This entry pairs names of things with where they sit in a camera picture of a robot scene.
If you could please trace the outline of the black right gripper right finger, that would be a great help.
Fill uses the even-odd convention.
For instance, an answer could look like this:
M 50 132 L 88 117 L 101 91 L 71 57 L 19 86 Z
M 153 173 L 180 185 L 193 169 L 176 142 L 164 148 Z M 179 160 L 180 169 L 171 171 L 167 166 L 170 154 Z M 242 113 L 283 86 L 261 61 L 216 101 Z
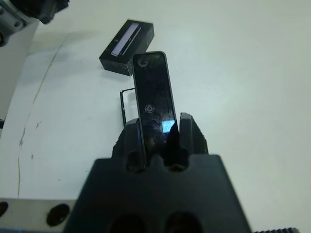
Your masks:
M 188 156 L 208 154 L 207 140 L 192 115 L 181 113 L 179 122 L 179 146 Z

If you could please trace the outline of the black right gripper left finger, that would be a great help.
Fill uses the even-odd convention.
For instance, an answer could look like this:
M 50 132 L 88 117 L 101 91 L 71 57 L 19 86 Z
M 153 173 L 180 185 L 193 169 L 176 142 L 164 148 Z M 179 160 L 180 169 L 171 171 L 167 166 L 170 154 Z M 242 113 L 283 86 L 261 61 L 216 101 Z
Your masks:
M 126 123 L 112 150 L 112 159 L 121 158 L 128 171 L 143 171 L 146 158 L 143 152 L 139 119 Z

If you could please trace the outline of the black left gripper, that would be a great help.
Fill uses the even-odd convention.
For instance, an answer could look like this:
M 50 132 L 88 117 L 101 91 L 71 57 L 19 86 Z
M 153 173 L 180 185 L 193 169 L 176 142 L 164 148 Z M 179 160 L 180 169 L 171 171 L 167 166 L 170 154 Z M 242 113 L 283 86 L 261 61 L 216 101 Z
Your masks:
M 55 14 L 69 6 L 69 0 L 43 0 L 40 5 L 38 19 L 43 24 L 50 23 Z

